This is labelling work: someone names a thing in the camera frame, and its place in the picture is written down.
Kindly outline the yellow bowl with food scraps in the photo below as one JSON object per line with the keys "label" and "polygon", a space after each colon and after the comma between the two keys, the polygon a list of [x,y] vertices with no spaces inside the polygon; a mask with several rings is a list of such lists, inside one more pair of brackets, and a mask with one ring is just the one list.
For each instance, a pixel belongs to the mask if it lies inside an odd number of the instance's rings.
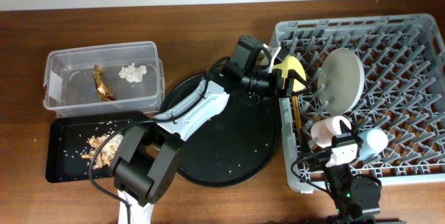
{"label": "yellow bowl with food scraps", "polygon": [[[273,69],[281,70],[283,79],[289,78],[291,76],[289,72],[295,72],[302,78],[303,81],[307,80],[307,76],[301,62],[293,55],[286,56],[280,64],[275,64],[273,66]],[[306,85],[297,80],[296,75],[294,75],[293,77],[293,92],[303,91],[306,88]]]}

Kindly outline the white round plate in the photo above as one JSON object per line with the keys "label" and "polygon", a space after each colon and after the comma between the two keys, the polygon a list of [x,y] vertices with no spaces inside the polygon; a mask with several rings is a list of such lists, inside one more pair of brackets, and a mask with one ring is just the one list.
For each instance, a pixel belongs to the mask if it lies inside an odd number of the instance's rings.
{"label": "white round plate", "polygon": [[325,110],[331,115],[351,111],[364,89],[364,67],[358,55],[346,48],[332,51],[321,66],[317,86],[324,86],[318,98],[327,102]]}

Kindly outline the light blue plastic cup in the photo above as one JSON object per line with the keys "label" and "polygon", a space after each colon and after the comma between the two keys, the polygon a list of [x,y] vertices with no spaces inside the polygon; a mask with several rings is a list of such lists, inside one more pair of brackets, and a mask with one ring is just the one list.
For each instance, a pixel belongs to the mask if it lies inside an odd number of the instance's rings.
{"label": "light blue plastic cup", "polygon": [[361,160],[367,160],[383,151],[388,145],[388,137],[381,129],[364,131],[358,136],[363,140],[359,151]]}

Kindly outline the white tissue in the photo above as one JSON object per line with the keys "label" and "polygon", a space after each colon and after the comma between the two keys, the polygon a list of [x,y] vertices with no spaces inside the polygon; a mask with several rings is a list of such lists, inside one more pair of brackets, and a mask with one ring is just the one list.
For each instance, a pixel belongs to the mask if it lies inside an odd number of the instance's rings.
{"label": "white tissue", "polygon": [[118,72],[121,79],[125,79],[129,83],[140,83],[143,80],[143,76],[147,73],[147,67],[141,65],[139,67],[135,66],[135,63],[124,67]]}

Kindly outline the gold foil wrapper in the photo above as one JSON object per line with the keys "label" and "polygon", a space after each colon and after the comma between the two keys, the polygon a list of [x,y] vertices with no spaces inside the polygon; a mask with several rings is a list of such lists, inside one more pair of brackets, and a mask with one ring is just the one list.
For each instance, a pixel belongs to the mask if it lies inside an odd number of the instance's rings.
{"label": "gold foil wrapper", "polygon": [[94,66],[92,75],[93,79],[95,80],[96,91],[100,99],[107,102],[111,102],[114,101],[115,98],[113,96],[113,93],[111,92],[111,89],[108,88],[102,80],[103,73],[104,70],[100,66],[98,65]]}

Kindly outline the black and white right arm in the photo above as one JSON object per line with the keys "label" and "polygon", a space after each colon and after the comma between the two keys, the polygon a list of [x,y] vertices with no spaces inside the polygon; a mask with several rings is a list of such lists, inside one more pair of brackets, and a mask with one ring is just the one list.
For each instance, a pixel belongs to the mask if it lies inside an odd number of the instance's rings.
{"label": "black and white right arm", "polygon": [[380,213],[382,182],[370,175],[351,172],[348,164],[324,167],[325,186],[337,214],[328,216],[329,224],[376,224]]}

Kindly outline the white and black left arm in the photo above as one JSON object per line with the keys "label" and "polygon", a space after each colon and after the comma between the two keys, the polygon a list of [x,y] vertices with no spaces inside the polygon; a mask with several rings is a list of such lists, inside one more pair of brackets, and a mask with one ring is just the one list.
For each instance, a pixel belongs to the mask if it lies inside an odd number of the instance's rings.
{"label": "white and black left arm", "polygon": [[119,129],[123,135],[108,167],[119,200],[120,223],[149,223],[154,204],[165,194],[176,174],[184,143],[212,117],[222,113],[230,95],[243,89],[261,97],[290,97],[307,90],[305,71],[296,65],[271,70],[213,67],[190,95],[153,118]]}

